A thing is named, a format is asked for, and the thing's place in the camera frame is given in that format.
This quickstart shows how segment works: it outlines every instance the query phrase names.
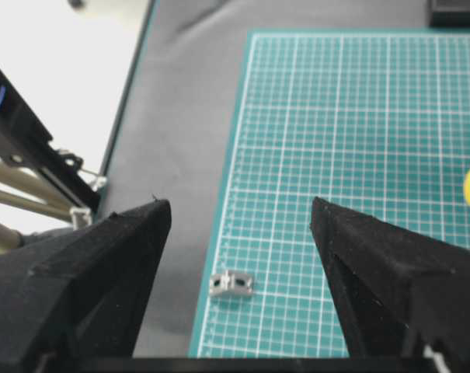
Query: table surface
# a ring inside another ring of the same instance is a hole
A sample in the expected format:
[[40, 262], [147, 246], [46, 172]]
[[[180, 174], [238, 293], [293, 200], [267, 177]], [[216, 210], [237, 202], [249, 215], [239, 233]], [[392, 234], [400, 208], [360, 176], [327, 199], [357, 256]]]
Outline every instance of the table surface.
[[[190, 355], [343, 357], [312, 199], [470, 249], [470, 32], [256, 31], [245, 56]], [[226, 270], [253, 296], [209, 298]]]
[[424, 27], [421, 0], [198, 1], [155, 6], [110, 161], [102, 212], [172, 204], [137, 356], [186, 356], [243, 50], [260, 28]]

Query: green cutting mat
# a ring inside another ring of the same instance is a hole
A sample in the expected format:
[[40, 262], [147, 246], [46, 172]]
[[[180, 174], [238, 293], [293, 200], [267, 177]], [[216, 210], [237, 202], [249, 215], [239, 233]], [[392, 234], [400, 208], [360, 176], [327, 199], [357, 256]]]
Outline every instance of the green cutting mat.
[[226, 157], [190, 355], [346, 356], [312, 198], [470, 249], [470, 33], [253, 33]]

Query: small metal part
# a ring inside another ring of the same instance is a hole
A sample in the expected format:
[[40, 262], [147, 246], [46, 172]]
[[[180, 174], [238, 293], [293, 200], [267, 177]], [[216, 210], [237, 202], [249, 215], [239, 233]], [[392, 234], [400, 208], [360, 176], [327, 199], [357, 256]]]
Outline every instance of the small metal part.
[[11, 159], [13, 162], [15, 162], [15, 163], [22, 163], [22, 162], [24, 162], [23, 157], [21, 157], [20, 155], [17, 155], [17, 154], [12, 154], [12, 155], [10, 156], [10, 159]]
[[253, 276], [233, 270], [226, 270], [223, 274], [213, 274], [209, 281], [209, 295], [220, 297], [223, 295], [238, 295], [250, 297], [253, 294]]
[[93, 223], [92, 211], [87, 207], [72, 207], [70, 212], [74, 230], [87, 227]]

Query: white wall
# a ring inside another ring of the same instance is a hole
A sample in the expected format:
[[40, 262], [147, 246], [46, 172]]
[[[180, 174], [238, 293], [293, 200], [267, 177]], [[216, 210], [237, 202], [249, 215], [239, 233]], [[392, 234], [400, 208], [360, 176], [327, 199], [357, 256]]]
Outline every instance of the white wall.
[[[0, 69], [54, 137], [98, 171], [147, 0], [0, 1]], [[22, 233], [65, 223], [0, 205], [0, 222]]]

